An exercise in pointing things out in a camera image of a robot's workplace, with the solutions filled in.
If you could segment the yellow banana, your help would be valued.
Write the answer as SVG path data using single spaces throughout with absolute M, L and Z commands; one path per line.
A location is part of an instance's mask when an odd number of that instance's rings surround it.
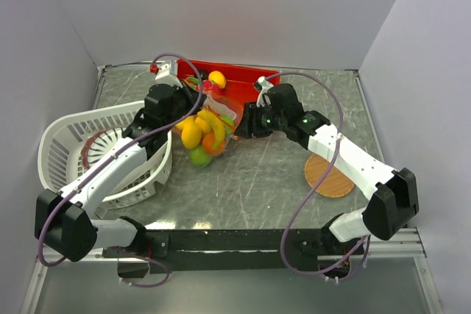
M 200 118 L 206 120 L 212 126 L 217 143 L 220 143 L 223 139 L 225 139 L 226 134 L 224 125 L 217 115 L 206 109 L 200 110 L 197 115 Z

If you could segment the yellow fruit front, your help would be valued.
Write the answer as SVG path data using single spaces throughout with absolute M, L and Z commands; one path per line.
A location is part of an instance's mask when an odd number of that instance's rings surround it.
M 184 128 L 186 128 L 187 126 L 191 126 L 192 124 L 194 124 L 194 120 L 195 120 L 195 116 L 190 115 L 185 120 L 183 120 L 183 121 L 179 122 L 178 124 L 176 124 L 175 128 L 180 130 L 180 131 L 183 131 Z

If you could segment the yellow pear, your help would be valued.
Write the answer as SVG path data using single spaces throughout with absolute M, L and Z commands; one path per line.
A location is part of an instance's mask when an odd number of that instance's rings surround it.
M 187 123 L 181 132 L 181 141 L 187 149 L 196 148 L 202 139 L 202 130 L 199 125 L 191 121 Z

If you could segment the orange tangerine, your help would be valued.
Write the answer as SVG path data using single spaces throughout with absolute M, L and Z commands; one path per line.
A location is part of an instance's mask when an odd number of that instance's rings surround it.
M 202 139 L 202 147 L 205 152 L 211 156 L 220 155 L 225 148 L 226 140 L 223 139 L 220 143 L 216 142 L 216 137 L 213 132 L 207 134 Z

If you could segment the yellow orange fruit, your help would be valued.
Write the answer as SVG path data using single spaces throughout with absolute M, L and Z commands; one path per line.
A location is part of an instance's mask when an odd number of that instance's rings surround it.
M 202 130 L 202 135 L 207 135 L 213 131 L 212 126 L 199 116 L 195 118 L 195 124 Z

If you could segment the clear zip bag orange zipper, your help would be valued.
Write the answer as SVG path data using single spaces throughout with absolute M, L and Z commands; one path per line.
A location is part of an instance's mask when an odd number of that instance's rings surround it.
M 205 167 L 219 156 L 230 139 L 235 137 L 236 127 L 242 119 L 242 105 L 211 90 L 205 91 L 202 109 L 176 124 L 174 132 L 188 152 L 195 167 Z

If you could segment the green lime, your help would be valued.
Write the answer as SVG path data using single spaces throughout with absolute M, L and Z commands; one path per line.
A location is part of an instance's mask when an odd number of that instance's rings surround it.
M 194 149 L 189 150 L 188 151 L 188 156 L 189 156 L 189 160 L 191 161 L 191 163 L 196 167 L 206 166 L 213 159 L 213 156 L 208 154 L 204 150 L 203 146 L 201 146 L 201 145 L 195 147 Z

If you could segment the green yellow guava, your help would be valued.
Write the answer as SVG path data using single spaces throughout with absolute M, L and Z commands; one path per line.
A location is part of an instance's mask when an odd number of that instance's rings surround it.
M 234 121 L 226 115 L 220 115 L 219 119 L 222 121 L 227 136 L 230 136 L 234 133 L 236 126 Z

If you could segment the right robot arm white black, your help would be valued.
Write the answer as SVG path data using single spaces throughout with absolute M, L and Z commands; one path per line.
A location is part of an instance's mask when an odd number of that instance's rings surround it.
M 332 160 L 368 201 L 364 208 L 329 223 L 330 231 L 322 236 L 325 251 L 338 254 L 348 241 L 367 235 L 389 240 L 419 212 L 417 181 L 410 170 L 397 171 L 376 160 L 321 113 L 304 110 L 292 85 L 272 85 L 259 79 L 254 86 L 258 98 L 244 105 L 236 135 L 264 138 L 274 131 L 283 132 L 304 149 Z

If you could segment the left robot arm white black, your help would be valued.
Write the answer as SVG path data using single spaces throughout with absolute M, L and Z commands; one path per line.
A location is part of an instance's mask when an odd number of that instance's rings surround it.
M 97 248 L 120 247 L 131 257 L 146 248 L 146 229 L 125 218 L 94 220 L 96 208 L 168 140 L 171 128 L 202 108 L 205 94 L 183 84 L 151 86 L 143 107 L 115 146 L 80 178 L 58 192 L 42 191 L 36 201 L 35 237 L 72 262 Z

